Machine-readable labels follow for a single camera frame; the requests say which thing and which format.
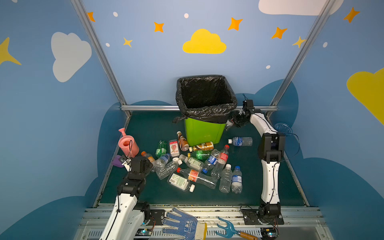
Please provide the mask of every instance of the blue wall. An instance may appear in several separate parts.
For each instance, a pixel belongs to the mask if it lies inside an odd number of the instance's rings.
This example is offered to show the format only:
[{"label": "blue wall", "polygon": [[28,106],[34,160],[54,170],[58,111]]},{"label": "blue wall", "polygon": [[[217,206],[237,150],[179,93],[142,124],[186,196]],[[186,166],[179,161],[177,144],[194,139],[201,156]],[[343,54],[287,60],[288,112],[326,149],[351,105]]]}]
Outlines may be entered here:
[{"label": "blue wall", "polygon": [[[299,36],[305,39],[316,19],[265,14],[253,0],[84,0],[84,4],[93,12],[92,25],[130,104],[146,100],[175,104],[176,80],[202,74],[224,75],[235,93],[255,94],[285,77],[299,50],[292,44]],[[238,31],[228,30],[231,18],[243,19]],[[163,33],[154,31],[154,22],[164,23]],[[287,30],[281,39],[272,39],[277,27]],[[201,28],[218,34],[227,46],[225,52],[184,52],[183,44]],[[132,40],[132,47],[123,45],[124,38]]]},{"label": "blue wall", "polygon": [[21,63],[0,52],[0,239],[71,239],[126,117],[95,52],[67,82],[53,74],[55,32],[89,42],[70,0],[2,1],[0,23]]},{"label": "blue wall", "polygon": [[[343,19],[352,7],[360,13],[349,23]],[[384,233],[384,125],[347,88],[356,72],[384,68],[382,9],[380,0],[345,0],[329,17],[290,84],[297,96],[285,94],[279,103],[286,114],[272,115],[274,123],[287,122],[300,137],[300,154],[291,163],[335,240],[371,239],[367,229],[375,229],[375,236]],[[383,109],[383,103],[376,107]],[[286,149],[289,157],[296,153],[293,136]]]}]

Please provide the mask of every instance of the blue and white glove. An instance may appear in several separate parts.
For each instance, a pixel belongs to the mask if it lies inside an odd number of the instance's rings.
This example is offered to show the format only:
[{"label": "blue and white glove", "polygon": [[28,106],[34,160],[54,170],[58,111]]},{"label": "blue and white glove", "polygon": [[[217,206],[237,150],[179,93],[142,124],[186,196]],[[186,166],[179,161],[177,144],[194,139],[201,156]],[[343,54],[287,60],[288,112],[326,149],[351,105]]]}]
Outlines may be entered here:
[{"label": "blue and white glove", "polygon": [[200,223],[197,219],[177,207],[173,207],[171,212],[168,212],[166,218],[162,220],[164,234],[175,235],[174,240],[205,240],[207,235],[207,224]]}]

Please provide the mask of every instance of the plastic bottle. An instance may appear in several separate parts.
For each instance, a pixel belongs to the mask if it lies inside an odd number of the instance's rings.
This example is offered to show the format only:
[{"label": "plastic bottle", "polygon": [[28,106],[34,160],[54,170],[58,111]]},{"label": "plastic bottle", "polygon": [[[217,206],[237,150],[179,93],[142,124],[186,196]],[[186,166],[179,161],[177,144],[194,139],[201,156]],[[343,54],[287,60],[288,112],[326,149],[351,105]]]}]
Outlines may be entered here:
[{"label": "plastic bottle", "polygon": [[164,168],[158,169],[156,171],[157,176],[159,177],[160,180],[163,180],[166,178],[169,174],[173,173],[176,171],[176,169],[179,167],[180,164],[183,162],[178,158],[174,157],[173,161],[168,163]]},{"label": "plastic bottle", "polygon": [[199,145],[190,147],[189,151],[193,152],[193,151],[197,151],[199,149],[200,150],[213,150],[214,149],[214,143],[212,141],[200,143]]},{"label": "plastic bottle", "polygon": [[220,152],[217,149],[212,150],[211,155],[204,162],[204,168],[202,170],[203,173],[207,173],[211,170],[217,162],[217,158],[219,157]]},{"label": "plastic bottle", "polygon": [[252,146],[253,140],[251,137],[234,137],[232,139],[228,139],[229,144],[233,144],[234,146]]},{"label": "plastic bottle", "polygon": [[161,157],[159,157],[153,164],[153,168],[151,169],[151,171],[156,172],[157,170],[164,168],[168,163],[169,159],[170,159],[169,153],[161,155]]},{"label": "plastic bottle", "polygon": [[221,171],[223,170],[225,164],[227,163],[227,160],[228,160],[228,149],[229,149],[229,146],[225,145],[224,149],[221,150],[221,152],[220,152],[220,156],[217,159],[214,168],[212,169],[211,176],[216,178],[216,179],[220,178]]},{"label": "plastic bottle", "polygon": [[203,184],[212,189],[215,189],[216,187],[217,179],[204,175],[201,172],[198,172],[190,168],[187,168],[187,169],[178,168],[176,171],[178,173],[181,173],[184,177],[187,177],[189,180],[193,182]]},{"label": "plastic bottle", "polygon": [[232,176],[232,184],[231,184],[232,192],[241,193],[243,191],[242,176],[243,174],[240,171],[240,167],[235,166],[235,170],[233,171],[233,176]]},{"label": "plastic bottle", "polygon": [[177,134],[177,137],[179,138],[179,146],[180,146],[181,151],[183,151],[183,152],[188,151],[189,144],[188,144],[187,140],[185,139],[185,137],[181,134],[180,131],[178,131],[176,134]]},{"label": "plastic bottle", "polygon": [[147,153],[146,151],[142,151],[142,152],[141,152],[141,155],[142,155],[143,157],[148,158],[148,160],[149,160],[153,165],[155,165],[155,159],[152,157],[151,154]]},{"label": "plastic bottle", "polygon": [[220,185],[218,187],[220,192],[229,193],[231,191],[232,175],[231,164],[225,165],[221,172]]},{"label": "plastic bottle", "polygon": [[204,167],[204,163],[202,161],[197,160],[194,157],[186,157],[185,155],[181,154],[179,156],[180,160],[185,162],[185,164],[198,172],[201,172],[201,170]]},{"label": "plastic bottle", "polygon": [[175,188],[177,188],[183,192],[186,192],[186,191],[193,192],[195,190],[195,185],[192,184],[188,179],[185,179],[182,176],[179,176],[179,175],[174,174],[174,173],[172,173],[169,176],[167,182],[171,186],[173,186],[173,187],[175,187]]},{"label": "plastic bottle", "polygon": [[197,150],[196,152],[193,153],[188,153],[188,157],[194,157],[198,160],[207,160],[208,157],[211,155],[211,150]]},{"label": "plastic bottle", "polygon": [[166,154],[167,153],[167,143],[163,140],[161,140],[159,142],[159,144],[157,145],[157,149],[156,149],[156,157],[160,157],[161,155],[163,154]]},{"label": "plastic bottle", "polygon": [[228,131],[233,126],[233,121],[231,119],[228,119],[227,122],[225,123],[224,130]]},{"label": "plastic bottle", "polygon": [[179,144],[176,139],[169,141],[169,153],[172,157],[178,157],[180,155]]}]

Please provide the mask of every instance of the white bottle cap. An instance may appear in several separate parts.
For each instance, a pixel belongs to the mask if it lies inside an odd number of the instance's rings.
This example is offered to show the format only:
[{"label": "white bottle cap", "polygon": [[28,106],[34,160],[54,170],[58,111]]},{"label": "white bottle cap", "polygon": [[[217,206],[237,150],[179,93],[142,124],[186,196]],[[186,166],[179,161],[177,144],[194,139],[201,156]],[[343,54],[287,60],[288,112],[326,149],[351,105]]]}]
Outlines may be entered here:
[{"label": "white bottle cap", "polygon": [[192,185],[191,185],[191,188],[189,189],[189,191],[190,191],[190,192],[193,192],[194,190],[195,190],[195,185],[192,184]]}]

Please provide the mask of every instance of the green mat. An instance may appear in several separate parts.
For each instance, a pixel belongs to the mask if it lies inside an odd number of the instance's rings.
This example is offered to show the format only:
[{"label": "green mat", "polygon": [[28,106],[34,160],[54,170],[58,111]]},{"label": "green mat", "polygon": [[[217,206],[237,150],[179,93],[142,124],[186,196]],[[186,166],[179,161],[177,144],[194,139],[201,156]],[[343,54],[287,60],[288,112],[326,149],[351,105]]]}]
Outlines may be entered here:
[{"label": "green mat", "polygon": [[[172,123],[173,118],[180,116],[180,112],[133,112],[132,118],[126,129],[127,135],[132,135],[141,151],[149,152],[154,156],[157,144],[160,140],[176,139],[177,131],[184,134],[184,121]],[[263,168],[257,156],[257,147],[260,142],[260,134],[252,124],[245,127],[232,127],[224,132],[221,141],[215,144],[215,148],[222,150],[228,143],[228,139],[235,136],[252,137],[253,146],[235,147],[229,144],[228,163],[238,165],[243,173],[243,192],[241,194],[222,193],[212,190],[204,185],[195,184],[193,193],[181,192],[167,183],[167,178],[159,180],[155,173],[147,176],[147,184],[139,197],[139,201],[147,201],[150,204],[186,204],[186,205],[259,205],[263,190]],[[110,177],[104,189],[101,203],[114,203],[117,186],[127,174],[125,168],[113,166]],[[286,162],[282,162],[279,168],[279,195],[282,206],[304,206],[304,201],[296,187],[293,177]]]}]

